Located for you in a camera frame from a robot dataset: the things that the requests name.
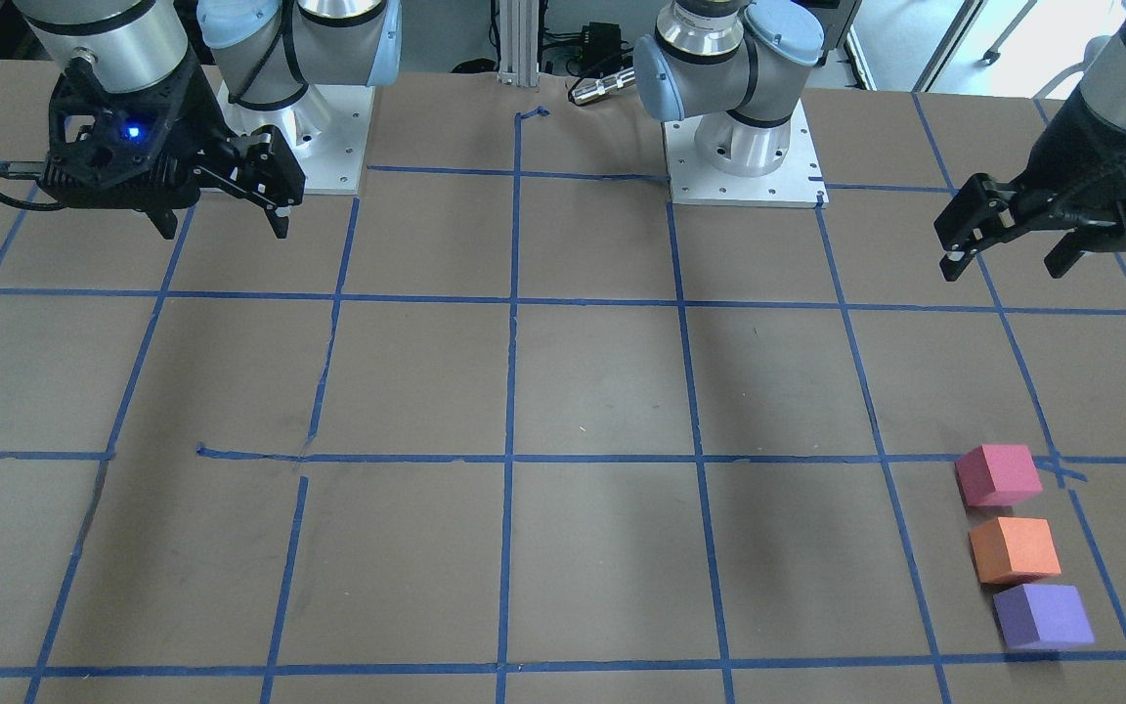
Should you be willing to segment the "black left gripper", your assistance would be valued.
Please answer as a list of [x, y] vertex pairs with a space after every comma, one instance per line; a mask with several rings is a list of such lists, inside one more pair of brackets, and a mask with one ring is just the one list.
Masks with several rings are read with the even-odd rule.
[[1067, 231], [1044, 258], [1058, 280], [1085, 253], [1126, 250], [1126, 132], [1071, 93], [1036, 140], [1022, 173], [1000, 182], [971, 175], [933, 219], [944, 280], [955, 282], [989, 246]]

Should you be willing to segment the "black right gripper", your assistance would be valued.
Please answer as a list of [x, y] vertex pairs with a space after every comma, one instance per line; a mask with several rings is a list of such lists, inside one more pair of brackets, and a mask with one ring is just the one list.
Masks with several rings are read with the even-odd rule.
[[194, 50], [160, 83], [108, 93], [89, 60], [74, 57], [50, 98], [50, 149], [39, 187], [72, 208], [138, 210], [175, 241], [175, 210], [199, 197], [194, 173], [211, 166], [220, 191], [263, 210], [285, 240], [307, 175], [277, 126], [233, 135]]

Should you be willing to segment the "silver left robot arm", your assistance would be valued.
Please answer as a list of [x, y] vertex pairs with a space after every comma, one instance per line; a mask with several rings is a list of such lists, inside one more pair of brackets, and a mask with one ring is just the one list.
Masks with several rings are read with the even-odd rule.
[[[774, 172], [822, 25], [790, 1], [673, 1], [633, 50], [640, 103], [661, 123], [701, 117], [696, 143], [720, 172]], [[1087, 252], [1126, 252], [1126, 19], [1085, 65], [1024, 172], [975, 173], [933, 219], [941, 271], [1036, 231], [1063, 231], [1046, 255], [1054, 278]]]

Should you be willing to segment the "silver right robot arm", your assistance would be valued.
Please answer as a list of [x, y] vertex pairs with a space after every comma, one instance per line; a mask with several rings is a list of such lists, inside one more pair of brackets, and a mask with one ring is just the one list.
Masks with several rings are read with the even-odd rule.
[[18, 9], [60, 75], [45, 159], [0, 164], [0, 178], [35, 182], [46, 212], [142, 213], [166, 240], [204, 189], [259, 206], [285, 238], [314, 182], [310, 164], [347, 146], [322, 86], [388, 86], [401, 66], [397, 1], [199, 1], [195, 19], [224, 98], [171, 1]]

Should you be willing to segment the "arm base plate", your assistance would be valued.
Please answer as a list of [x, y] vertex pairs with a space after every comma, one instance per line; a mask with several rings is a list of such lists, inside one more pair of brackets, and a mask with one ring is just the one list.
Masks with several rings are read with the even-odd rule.
[[725, 112], [663, 124], [671, 200], [683, 205], [822, 208], [825, 179], [802, 103], [756, 128]]
[[218, 86], [229, 128], [239, 134], [276, 125], [307, 175], [307, 195], [356, 196], [361, 190], [364, 155], [370, 130], [372, 86], [312, 84], [293, 106], [260, 112], [227, 103], [227, 84]]

